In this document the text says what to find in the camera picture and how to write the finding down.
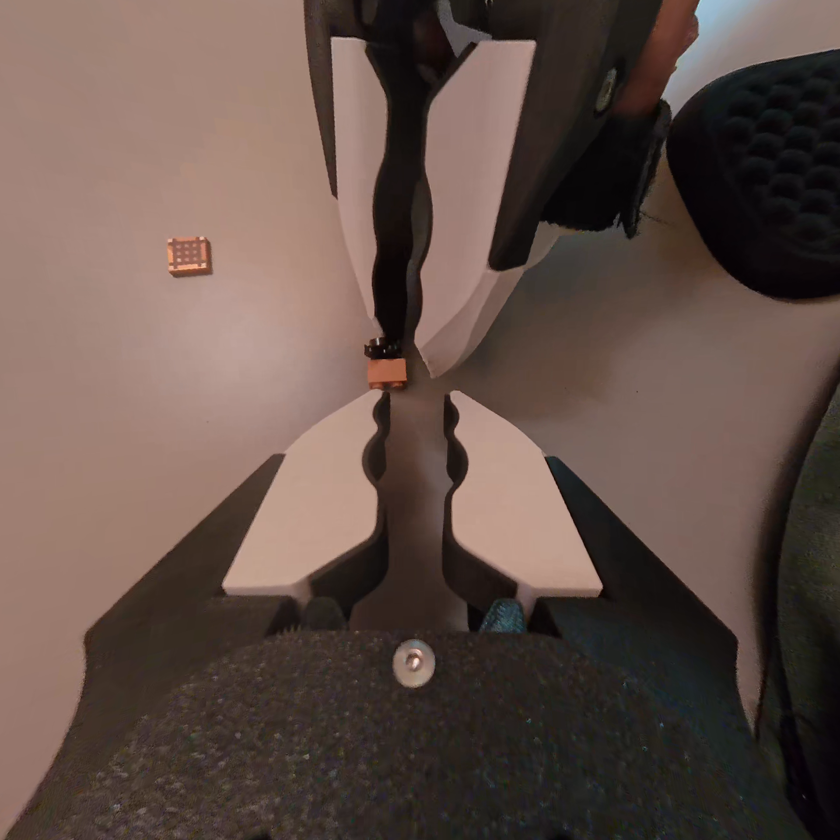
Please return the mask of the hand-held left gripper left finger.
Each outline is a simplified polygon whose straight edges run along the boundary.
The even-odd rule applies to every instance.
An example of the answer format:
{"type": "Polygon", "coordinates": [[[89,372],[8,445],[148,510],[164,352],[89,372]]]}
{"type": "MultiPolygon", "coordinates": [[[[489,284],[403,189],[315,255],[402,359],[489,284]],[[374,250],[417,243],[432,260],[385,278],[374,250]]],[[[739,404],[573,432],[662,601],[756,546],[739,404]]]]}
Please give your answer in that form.
{"type": "Polygon", "coordinates": [[[384,502],[390,396],[367,392],[309,428],[288,449],[222,587],[228,596],[279,595],[305,609],[334,600],[349,619],[384,580],[384,502]]]}

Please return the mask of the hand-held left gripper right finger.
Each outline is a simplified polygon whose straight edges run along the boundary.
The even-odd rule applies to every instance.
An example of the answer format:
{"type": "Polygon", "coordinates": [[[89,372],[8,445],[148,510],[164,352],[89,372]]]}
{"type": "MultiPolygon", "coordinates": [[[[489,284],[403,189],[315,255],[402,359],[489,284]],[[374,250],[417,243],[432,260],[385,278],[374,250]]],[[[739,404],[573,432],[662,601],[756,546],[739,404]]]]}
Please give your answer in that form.
{"type": "Polygon", "coordinates": [[[494,603],[528,621],[541,599],[595,599],[603,582],[548,456],[502,416],[463,392],[444,398],[451,487],[444,502],[443,573],[471,626],[494,603]]]}

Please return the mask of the person's right hand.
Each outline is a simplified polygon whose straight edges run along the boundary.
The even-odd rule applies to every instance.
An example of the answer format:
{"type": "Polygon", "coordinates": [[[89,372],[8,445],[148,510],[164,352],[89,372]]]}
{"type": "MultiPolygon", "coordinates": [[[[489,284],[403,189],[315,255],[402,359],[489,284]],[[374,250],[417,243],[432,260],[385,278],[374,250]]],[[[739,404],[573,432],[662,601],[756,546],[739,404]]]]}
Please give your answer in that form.
{"type": "Polygon", "coordinates": [[[698,1],[663,1],[654,28],[613,108],[613,115],[637,118],[656,110],[676,65],[697,40],[698,1]]]}

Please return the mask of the grey desk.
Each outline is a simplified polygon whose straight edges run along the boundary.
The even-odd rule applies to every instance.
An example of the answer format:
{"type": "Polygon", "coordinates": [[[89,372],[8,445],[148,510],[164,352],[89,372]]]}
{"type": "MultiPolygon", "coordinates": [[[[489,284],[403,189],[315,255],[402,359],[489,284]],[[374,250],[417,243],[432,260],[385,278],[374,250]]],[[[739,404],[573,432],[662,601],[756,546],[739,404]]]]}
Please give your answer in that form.
{"type": "MultiPolygon", "coordinates": [[[[738,639],[838,373],[838,300],[711,257],[663,161],[639,236],[562,236],[478,350],[395,397],[396,558],[358,627],[454,627],[443,393],[571,467],[738,639]]],[[[2,2],[2,838],[52,764],[83,638],[312,424],[370,335],[322,160],[300,2],[2,2]],[[205,236],[213,273],[173,277],[205,236]]]]}

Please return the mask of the person's green hoodie torso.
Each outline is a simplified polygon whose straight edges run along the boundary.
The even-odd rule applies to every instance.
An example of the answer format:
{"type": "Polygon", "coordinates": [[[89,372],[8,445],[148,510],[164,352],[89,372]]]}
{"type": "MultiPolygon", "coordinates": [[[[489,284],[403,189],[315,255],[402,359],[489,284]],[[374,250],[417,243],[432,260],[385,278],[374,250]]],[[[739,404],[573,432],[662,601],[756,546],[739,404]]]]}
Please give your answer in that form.
{"type": "Polygon", "coordinates": [[[791,493],[768,619],[759,745],[807,832],[838,838],[838,388],[791,493]]]}

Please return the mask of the tan grid printed toy tile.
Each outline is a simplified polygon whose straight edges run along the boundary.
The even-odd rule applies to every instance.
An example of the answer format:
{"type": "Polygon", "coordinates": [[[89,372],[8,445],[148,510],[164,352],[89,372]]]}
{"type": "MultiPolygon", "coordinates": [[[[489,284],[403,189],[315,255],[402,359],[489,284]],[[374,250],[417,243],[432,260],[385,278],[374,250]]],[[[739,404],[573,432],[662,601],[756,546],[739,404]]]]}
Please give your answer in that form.
{"type": "Polygon", "coordinates": [[[205,236],[173,237],[166,244],[172,277],[203,277],[213,273],[211,244],[205,236]]]}

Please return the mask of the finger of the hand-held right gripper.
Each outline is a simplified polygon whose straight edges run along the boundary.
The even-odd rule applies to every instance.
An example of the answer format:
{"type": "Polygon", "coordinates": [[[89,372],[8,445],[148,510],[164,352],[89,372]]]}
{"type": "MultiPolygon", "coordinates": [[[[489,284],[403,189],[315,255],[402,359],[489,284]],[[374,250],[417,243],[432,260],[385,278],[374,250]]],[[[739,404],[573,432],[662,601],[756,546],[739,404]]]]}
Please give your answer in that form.
{"type": "Polygon", "coordinates": [[[541,224],[519,266],[490,267],[490,248],[536,45],[485,40],[467,50],[428,110],[424,165],[431,203],[414,340],[432,378],[485,338],[522,275],[560,230],[541,224]]]}
{"type": "Polygon", "coordinates": [[[377,335],[405,340],[413,253],[415,76],[392,46],[333,37],[339,216],[377,335]]]}

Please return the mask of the black mesh wrist rest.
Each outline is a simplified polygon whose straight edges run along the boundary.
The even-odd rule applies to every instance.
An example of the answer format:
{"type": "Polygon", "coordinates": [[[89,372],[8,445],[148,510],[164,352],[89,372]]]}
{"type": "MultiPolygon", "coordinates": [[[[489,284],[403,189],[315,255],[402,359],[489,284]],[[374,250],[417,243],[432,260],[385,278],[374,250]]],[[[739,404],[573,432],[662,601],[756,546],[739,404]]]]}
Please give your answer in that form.
{"type": "Polygon", "coordinates": [[[839,294],[839,50],[747,66],[673,118],[668,168],[717,263],[767,298],[839,294]]]}

